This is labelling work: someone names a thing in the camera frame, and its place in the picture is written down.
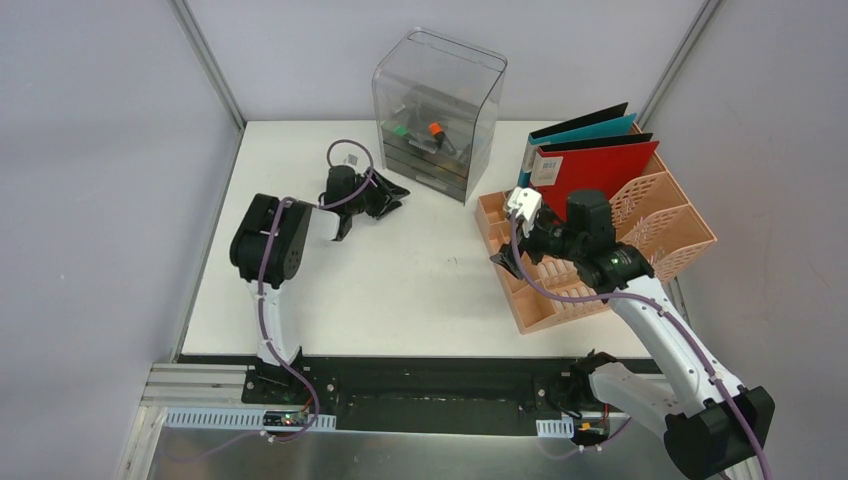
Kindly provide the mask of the teal notebook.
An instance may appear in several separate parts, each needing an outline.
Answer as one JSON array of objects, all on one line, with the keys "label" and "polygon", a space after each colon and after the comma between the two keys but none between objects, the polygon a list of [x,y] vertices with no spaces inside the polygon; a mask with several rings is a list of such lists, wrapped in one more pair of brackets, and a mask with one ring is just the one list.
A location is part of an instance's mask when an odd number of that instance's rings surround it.
[{"label": "teal notebook", "polygon": [[529,186],[535,151],[540,146],[628,134],[637,114],[627,114],[627,108],[628,103],[624,102],[530,132],[522,157],[517,185],[519,187]]}]

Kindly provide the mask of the clear drawer organizer box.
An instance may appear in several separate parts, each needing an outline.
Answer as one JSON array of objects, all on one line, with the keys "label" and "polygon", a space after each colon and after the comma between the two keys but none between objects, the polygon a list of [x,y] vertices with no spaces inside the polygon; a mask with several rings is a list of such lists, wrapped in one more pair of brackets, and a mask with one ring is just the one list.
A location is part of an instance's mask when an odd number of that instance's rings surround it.
[{"label": "clear drawer organizer box", "polygon": [[[488,164],[508,61],[500,53],[416,27],[383,57],[372,97],[384,168],[466,203]],[[431,154],[392,132],[436,140],[438,122],[457,153]]]}]

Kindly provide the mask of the green tip black highlighter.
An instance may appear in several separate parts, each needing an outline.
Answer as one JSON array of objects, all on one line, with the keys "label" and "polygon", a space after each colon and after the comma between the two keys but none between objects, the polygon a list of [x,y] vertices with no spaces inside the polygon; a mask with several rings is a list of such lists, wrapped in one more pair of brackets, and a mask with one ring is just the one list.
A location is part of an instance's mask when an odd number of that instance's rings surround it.
[{"label": "green tip black highlighter", "polygon": [[392,132],[405,139],[407,143],[415,148],[423,150],[425,152],[434,154],[437,152],[438,148],[434,141],[423,140],[418,135],[409,131],[405,126],[398,124],[392,129]]}]

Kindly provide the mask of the red notebook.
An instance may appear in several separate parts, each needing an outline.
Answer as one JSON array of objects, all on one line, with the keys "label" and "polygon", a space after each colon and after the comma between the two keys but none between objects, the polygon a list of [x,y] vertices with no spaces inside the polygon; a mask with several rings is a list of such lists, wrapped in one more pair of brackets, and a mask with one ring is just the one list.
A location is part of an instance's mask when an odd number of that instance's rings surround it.
[{"label": "red notebook", "polygon": [[599,190],[611,199],[642,174],[658,145],[651,133],[543,145],[536,149],[529,185],[565,220],[571,193]]}]

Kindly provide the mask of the orange tip black highlighter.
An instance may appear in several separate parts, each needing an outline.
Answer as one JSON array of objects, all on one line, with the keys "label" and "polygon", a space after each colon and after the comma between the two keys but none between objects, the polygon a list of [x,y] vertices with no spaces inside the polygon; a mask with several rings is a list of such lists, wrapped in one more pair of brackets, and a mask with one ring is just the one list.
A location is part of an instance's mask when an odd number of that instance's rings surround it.
[{"label": "orange tip black highlighter", "polygon": [[428,126],[430,134],[436,140],[437,146],[447,155],[455,155],[457,150],[453,143],[449,140],[443,127],[438,122],[430,123]]}]

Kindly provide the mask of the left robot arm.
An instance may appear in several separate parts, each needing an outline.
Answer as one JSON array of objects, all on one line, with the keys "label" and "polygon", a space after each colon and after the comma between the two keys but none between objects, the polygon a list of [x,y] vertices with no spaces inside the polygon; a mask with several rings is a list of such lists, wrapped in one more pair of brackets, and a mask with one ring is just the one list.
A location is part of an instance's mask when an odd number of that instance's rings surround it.
[{"label": "left robot arm", "polygon": [[285,365],[302,348],[287,284],[300,269],[307,242],[340,242],[355,216],[380,220],[409,195],[408,189],[372,167],[358,173],[350,166],[332,166],[316,204],[261,193],[253,197],[231,241],[229,259],[254,299],[257,358],[278,367],[270,373],[266,389],[279,403],[293,404],[305,390],[303,375]]}]

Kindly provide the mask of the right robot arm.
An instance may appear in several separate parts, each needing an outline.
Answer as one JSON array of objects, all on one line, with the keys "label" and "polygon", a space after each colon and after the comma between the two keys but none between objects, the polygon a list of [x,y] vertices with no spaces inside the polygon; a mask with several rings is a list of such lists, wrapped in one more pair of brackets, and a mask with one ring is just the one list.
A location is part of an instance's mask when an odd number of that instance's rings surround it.
[{"label": "right robot arm", "polygon": [[[666,389],[599,352],[578,361],[567,386],[583,410],[609,404],[657,435],[688,479],[725,476],[751,458],[773,478],[764,445],[775,402],[763,387],[749,388],[683,322],[641,251],[620,241],[603,192],[576,190],[559,218],[541,193],[515,187],[502,199],[509,240],[491,261],[541,295],[562,303],[602,302],[637,336],[665,376]],[[592,293],[557,295],[533,280],[526,264],[550,257],[574,265]]]}]

